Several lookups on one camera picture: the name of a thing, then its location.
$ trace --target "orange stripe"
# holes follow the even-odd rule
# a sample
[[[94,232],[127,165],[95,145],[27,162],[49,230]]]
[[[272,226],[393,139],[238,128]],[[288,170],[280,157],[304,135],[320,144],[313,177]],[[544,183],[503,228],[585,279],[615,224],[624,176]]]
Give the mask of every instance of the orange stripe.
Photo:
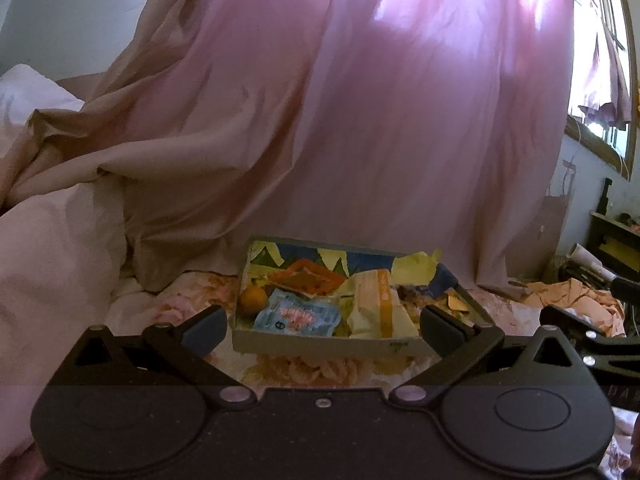
[[[386,269],[378,269],[378,300],[380,302],[380,335],[393,337],[393,304],[391,303],[389,273]]]

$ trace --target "screw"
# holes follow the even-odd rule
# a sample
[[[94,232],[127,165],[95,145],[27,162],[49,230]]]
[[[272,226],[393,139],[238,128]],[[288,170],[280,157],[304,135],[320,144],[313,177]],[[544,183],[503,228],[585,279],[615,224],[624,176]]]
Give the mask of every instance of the screw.
[[[316,399],[316,406],[318,408],[330,408],[332,405],[331,399]]]
[[[244,386],[227,386],[220,390],[220,398],[226,402],[245,402],[251,398],[251,390]]]
[[[420,386],[400,386],[396,389],[396,397],[404,402],[419,402],[427,396],[427,392]]]

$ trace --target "window curtain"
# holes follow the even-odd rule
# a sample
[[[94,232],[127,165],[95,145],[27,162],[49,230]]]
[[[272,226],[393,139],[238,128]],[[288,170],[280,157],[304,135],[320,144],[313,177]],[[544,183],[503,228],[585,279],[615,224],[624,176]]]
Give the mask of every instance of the window curtain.
[[[149,0],[79,112],[30,121],[5,205],[124,177],[141,284],[238,271],[248,237],[442,249],[466,284],[558,160],[573,0]]]
[[[596,0],[575,0],[575,61],[570,113],[625,129],[631,97],[618,50]]]

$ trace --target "orange cloth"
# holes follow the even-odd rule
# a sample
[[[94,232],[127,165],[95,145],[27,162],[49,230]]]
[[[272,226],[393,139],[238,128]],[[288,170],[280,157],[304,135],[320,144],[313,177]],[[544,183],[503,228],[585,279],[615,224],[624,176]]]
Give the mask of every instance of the orange cloth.
[[[605,290],[593,290],[573,278],[552,285],[527,283],[527,287],[532,290],[532,294],[523,301],[526,305],[538,308],[547,305],[572,308],[578,314],[589,317],[607,336],[625,335],[622,304]]]

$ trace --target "wooden window frame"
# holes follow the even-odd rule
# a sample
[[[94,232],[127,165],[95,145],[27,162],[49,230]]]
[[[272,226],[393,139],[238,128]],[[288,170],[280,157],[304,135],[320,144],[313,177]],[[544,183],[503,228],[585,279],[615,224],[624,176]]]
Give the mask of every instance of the wooden window frame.
[[[567,115],[564,134],[574,140],[578,140],[585,148],[599,156],[607,164],[613,166],[623,178],[630,180],[633,171],[634,156],[636,154],[636,137],[638,133],[638,66],[636,63],[636,42],[634,41],[629,2],[628,0],[620,0],[620,2],[622,3],[622,13],[625,19],[631,79],[629,88],[629,95],[631,95],[631,123],[629,124],[628,137],[626,140],[626,153],[623,157],[624,164],[622,164],[620,155],[612,146],[594,134],[587,126],[574,120],[571,115]]]

